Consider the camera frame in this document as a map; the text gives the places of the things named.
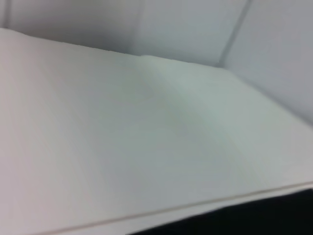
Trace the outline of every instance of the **black object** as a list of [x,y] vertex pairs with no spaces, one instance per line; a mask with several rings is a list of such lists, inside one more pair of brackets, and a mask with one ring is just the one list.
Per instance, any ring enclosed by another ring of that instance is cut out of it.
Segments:
[[313,235],[313,190],[226,207],[133,235]]

